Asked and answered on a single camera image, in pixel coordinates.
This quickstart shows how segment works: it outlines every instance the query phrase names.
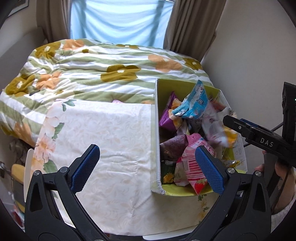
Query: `human hand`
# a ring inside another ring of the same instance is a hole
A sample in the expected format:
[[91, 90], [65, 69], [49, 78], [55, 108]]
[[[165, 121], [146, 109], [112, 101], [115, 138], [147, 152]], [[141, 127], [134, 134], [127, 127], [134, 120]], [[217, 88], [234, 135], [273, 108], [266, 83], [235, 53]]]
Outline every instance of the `human hand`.
[[[276, 174], [281, 178], [281, 181], [279, 181], [279, 185], [278, 185], [278, 189], [280, 189], [283, 181], [285, 180], [288, 167], [285, 165], [282, 165], [277, 161], [274, 169], [276, 171]], [[255, 171], [264, 172], [264, 164], [256, 167]], [[295, 193], [295, 174], [294, 174], [294, 168], [292, 167], [289, 170], [286, 184], [284, 186], [283, 192], [281, 193], [279, 201], [274, 209], [273, 214], [276, 214], [282, 211], [286, 206], [288, 206], [289, 203], [292, 201], [294, 193]]]

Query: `blue gripper pad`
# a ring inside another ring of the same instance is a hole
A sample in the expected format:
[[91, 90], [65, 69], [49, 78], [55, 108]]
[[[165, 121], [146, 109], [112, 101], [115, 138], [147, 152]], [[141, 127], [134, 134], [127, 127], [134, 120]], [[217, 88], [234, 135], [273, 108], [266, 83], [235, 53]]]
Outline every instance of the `blue gripper pad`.
[[200, 166], [203, 174], [205, 175], [213, 191], [221, 195], [224, 191], [225, 179], [227, 178], [227, 175], [225, 173], [225, 167], [220, 166], [219, 163], [217, 163], [217, 161], [220, 163], [221, 161], [219, 159], [212, 157], [212, 155], [204, 146], [199, 146], [198, 148], [196, 148], [195, 160]]
[[79, 159], [82, 159], [82, 161], [76, 171], [72, 174], [71, 180], [71, 191], [74, 193], [82, 191], [85, 183], [100, 159], [100, 148], [97, 145], [92, 144]]

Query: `sleeve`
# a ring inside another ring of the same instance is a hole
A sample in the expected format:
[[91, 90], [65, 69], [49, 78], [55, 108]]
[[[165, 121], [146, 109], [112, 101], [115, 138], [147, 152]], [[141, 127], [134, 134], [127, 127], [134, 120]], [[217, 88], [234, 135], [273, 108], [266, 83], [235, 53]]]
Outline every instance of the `sleeve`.
[[280, 224], [280, 222], [284, 219], [284, 217], [287, 215], [287, 213], [289, 212], [289, 210], [291, 209], [291, 207], [294, 204], [294, 201], [296, 199], [296, 187], [295, 187], [295, 193], [293, 196], [292, 201], [289, 203], [288, 206], [286, 206], [282, 211], [280, 211], [279, 213], [272, 215], [271, 216], [271, 232], [273, 232], [273, 230], [276, 229], [276, 227]]

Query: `blue window covering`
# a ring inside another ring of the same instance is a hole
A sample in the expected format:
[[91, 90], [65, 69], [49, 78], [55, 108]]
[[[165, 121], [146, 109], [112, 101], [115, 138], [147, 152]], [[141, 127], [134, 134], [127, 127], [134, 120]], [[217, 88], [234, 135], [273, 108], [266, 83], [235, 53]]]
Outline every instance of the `blue window covering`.
[[162, 48], [173, 2], [73, 0], [71, 38]]

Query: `picture frame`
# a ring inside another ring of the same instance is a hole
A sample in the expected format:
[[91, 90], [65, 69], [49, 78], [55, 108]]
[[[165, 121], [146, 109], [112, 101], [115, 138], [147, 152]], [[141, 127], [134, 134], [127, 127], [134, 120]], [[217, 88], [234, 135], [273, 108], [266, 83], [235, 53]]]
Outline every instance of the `picture frame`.
[[17, 5], [14, 7], [14, 9], [11, 10], [8, 17], [28, 6], [29, 6], [29, 0], [18, 0]]

